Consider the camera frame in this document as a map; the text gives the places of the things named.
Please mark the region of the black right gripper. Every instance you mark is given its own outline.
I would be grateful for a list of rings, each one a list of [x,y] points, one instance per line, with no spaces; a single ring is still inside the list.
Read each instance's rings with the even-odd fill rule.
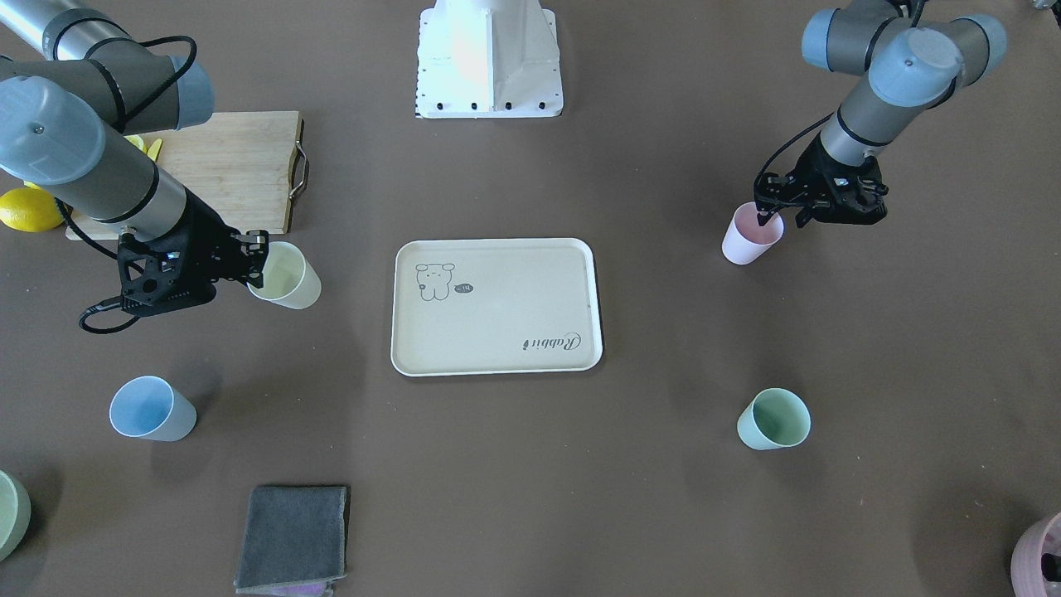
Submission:
[[[181,220],[169,233],[147,242],[119,235],[120,308],[131,316],[201,306],[216,297],[219,279],[263,283],[269,233],[240,234],[196,194],[186,196]]]

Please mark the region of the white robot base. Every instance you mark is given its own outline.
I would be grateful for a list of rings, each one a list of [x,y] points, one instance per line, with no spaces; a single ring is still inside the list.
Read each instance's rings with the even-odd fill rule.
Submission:
[[[414,113],[422,119],[562,115],[555,13],[538,1],[437,1],[419,16]]]

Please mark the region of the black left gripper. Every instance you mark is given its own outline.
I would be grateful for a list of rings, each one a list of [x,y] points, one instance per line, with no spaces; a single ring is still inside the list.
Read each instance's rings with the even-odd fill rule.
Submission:
[[[781,209],[793,207],[799,209],[795,218],[799,228],[811,220],[872,226],[887,216],[887,193],[876,158],[866,158],[859,166],[845,165],[816,136],[790,173],[758,174],[755,216],[758,223],[769,223]]]

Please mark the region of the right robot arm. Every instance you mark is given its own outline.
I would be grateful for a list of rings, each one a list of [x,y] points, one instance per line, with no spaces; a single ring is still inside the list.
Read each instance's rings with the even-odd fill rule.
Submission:
[[[258,288],[265,231],[241,233],[128,141],[177,131],[215,112],[215,90],[188,36],[185,56],[159,56],[80,1],[4,1],[2,23],[44,62],[2,60],[1,163],[41,187],[60,214],[117,231],[121,289],[86,310],[133,320],[201,306],[231,280]]]

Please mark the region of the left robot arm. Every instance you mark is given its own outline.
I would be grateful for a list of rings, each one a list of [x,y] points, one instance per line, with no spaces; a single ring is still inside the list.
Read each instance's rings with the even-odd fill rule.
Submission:
[[[853,1],[816,12],[801,51],[808,64],[859,76],[833,115],[812,125],[815,138],[792,172],[765,166],[753,185],[765,226],[785,208],[810,221],[871,226],[887,214],[879,153],[925,110],[939,106],[1001,62],[1008,38],[986,14],[917,23],[899,1]]]

